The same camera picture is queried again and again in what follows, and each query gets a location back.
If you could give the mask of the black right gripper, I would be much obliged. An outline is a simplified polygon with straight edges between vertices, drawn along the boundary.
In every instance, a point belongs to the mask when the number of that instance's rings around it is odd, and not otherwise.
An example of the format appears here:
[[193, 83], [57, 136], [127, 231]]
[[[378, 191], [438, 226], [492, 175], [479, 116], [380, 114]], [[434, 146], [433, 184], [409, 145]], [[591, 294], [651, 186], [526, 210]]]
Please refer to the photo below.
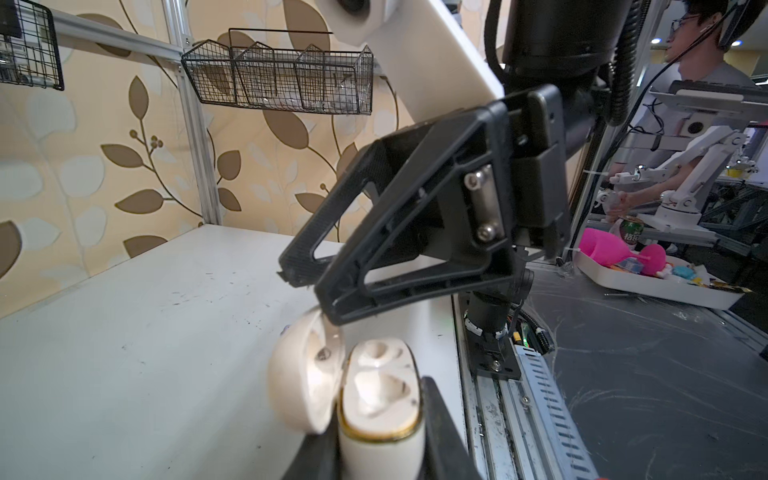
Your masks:
[[[395, 172], [315, 286], [333, 324], [514, 278], [511, 207], [493, 239], [477, 236], [481, 208], [464, 178], [485, 166], [498, 195], [512, 188], [515, 238], [559, 255], [569, 236], [561, 93], [543, 84], [504, 102], [412, 125], [364, 153]], [[500, 179], [509, 171], [511, 186]]]

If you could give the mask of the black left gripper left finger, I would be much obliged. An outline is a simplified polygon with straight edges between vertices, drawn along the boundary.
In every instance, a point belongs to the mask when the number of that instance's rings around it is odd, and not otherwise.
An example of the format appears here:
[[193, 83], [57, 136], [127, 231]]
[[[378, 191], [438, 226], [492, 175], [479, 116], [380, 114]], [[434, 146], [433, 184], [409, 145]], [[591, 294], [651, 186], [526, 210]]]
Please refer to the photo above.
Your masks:
[[338, 432], [306, 435], [283, 480], [339, 480], [342, 478]]

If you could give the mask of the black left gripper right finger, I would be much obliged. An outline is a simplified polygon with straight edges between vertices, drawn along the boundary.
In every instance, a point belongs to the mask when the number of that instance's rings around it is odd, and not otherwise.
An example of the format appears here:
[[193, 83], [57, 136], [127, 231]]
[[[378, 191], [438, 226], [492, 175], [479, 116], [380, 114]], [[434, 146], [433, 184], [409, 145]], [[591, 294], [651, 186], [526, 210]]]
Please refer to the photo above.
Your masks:
[[425, 426], [424, 459], [419, 474], [427, 480], [480, 479], [436, 382], [421, 378]]

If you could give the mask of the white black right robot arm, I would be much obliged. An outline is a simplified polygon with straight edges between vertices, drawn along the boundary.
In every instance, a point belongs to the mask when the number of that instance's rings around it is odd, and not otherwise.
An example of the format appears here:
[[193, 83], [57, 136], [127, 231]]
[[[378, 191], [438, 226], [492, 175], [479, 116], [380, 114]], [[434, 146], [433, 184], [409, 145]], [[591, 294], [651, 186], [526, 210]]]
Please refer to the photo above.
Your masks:
[[339, 326], [464, 294], [471, 371], [519, 379], [526, 251], [564, 249], [566, 160], [596, 122], [627, 117], [641, 3], [516, 1], [497, 49], [491, 2], [484, 57], [438, 1], [321, 9], [346, 42], [372, 49], [413, 123], [356, 153], [281, 254], [281, 278], [313, 287]]

